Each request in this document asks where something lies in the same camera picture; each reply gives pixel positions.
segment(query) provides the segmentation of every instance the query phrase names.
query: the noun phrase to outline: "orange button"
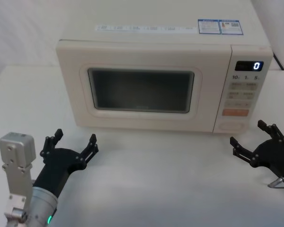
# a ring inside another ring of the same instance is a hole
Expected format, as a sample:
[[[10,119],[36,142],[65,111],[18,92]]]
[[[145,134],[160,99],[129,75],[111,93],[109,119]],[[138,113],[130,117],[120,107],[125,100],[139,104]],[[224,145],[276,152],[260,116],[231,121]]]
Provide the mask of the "orange button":
[[[239,110],[239,109],[224,109],[223,116],[239,116],[246,117],[249,113],[249,110]]]

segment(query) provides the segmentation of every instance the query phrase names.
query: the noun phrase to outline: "microwave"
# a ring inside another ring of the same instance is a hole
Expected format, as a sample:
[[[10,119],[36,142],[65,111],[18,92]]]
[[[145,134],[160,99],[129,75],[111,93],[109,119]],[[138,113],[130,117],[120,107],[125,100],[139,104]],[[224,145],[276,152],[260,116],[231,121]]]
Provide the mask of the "microwave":
[[[82,0],[57,44],[78,126],[240,133],[273,52],[250,0]]]

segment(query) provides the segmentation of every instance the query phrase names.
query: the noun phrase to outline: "microwave window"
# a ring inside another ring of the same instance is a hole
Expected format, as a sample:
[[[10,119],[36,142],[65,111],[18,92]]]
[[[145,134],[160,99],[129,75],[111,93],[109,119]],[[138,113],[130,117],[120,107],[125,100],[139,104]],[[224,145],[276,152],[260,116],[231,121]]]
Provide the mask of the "microwave window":
[[[189,112],[193,72],[90,68],[88,75],[98,110]]]

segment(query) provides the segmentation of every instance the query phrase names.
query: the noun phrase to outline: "green light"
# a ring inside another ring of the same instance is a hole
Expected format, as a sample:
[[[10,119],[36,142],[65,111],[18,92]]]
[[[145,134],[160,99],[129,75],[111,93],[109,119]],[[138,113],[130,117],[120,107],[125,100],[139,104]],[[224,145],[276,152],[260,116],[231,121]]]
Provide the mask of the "green light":
[[[52,216],[49,216],[48,220],[47,220],[47,223],[49,224],[51,222],[51,220],[52,220]]]

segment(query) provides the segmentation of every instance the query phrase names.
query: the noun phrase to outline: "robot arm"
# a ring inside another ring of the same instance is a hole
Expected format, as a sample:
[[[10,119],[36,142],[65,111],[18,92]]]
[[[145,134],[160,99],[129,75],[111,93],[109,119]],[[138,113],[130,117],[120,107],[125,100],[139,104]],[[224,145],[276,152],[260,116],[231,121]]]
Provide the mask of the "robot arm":
[[[273,124],[267,126],[262,120],[258,121],[258,127],[270,135],[271,139],[260,144],[254,152],[243,148],[238,141],[231,137],[233,155],[248,162],[253,168],[264,166],[269,168],[278,179],[268,185],[271,188],[284,183],[284,135]]]
[[[55,148],[63,132],[46,137],[40,152],[44,168],[32,184],[31,162],[36,158],[33,137],[9,133],[0,139],[0,151],[7,174],[10,196],[5,210],[7,227],[44,227],[57,211],[58,197],[71,173],[86,168],[98,152],[95,134],[79,154],[70,149]]]

